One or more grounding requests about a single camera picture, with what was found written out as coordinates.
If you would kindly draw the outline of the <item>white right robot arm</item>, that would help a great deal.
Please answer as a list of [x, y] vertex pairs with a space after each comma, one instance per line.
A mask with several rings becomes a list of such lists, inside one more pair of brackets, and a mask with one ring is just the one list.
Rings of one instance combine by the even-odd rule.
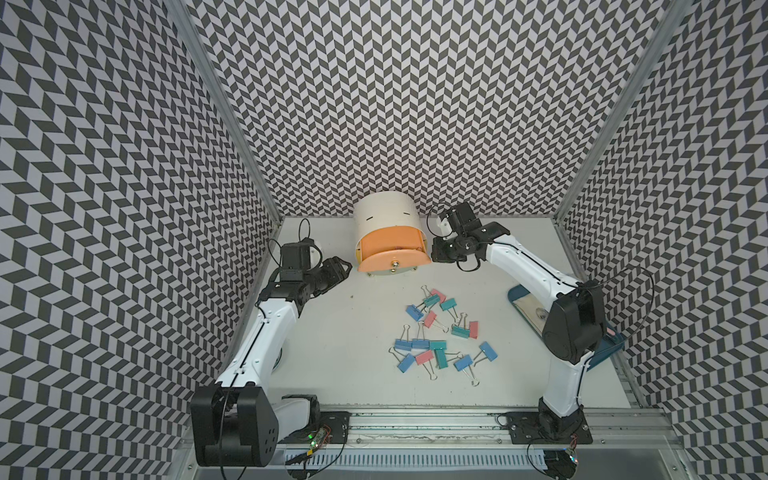
[[541, 339], [552, 355], [540, 417], [564, 421], [581, 407], [583, 376], [606, 333], [602, 287], [595, 280], [568, 276], [532, 253], [510, 230], [482, 222], [467, 202], [437, 215], [431, 257], [461, 267], [470, 258], [491, 264], [524, 287], [546, 318]]

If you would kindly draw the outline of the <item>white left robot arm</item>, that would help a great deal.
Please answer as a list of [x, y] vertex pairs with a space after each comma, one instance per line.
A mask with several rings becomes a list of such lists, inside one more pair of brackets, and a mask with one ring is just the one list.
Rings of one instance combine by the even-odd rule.
[[278, 265], [259, 293], [237, 352], [218, 379], [199, 388], [190, 401], [199, 465], [265, 467], [280, 441], [317, 429], [316, 396], [271, 397], [271, 376], [306, 304], [344, 282], [352, 268], [338, 256], [324, 256], [309, 237], [281, 246]]

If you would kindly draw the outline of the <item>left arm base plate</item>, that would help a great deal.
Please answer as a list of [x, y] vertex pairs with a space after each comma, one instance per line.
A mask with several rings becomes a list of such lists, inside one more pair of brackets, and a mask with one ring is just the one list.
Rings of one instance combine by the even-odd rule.
[[318, 420], [310, 422], [304, 429], [290, 434], [280, 443], [308, 446], [311, 442], [318, 443], [319, 438], [322, 437], [327, 444], [343, 445], [348, 440], [350, 420], [351, 413], [349, 411], [321, 412]]

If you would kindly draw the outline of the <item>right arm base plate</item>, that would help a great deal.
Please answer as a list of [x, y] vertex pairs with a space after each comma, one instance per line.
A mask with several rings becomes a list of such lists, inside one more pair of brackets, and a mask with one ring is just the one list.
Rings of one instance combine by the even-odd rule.
[[516, 445], [545, 444], [576, 446], [594, 442], [582, 409], [558, 417], [552, 412], [521, 411], [504, 414], [511, 441]]

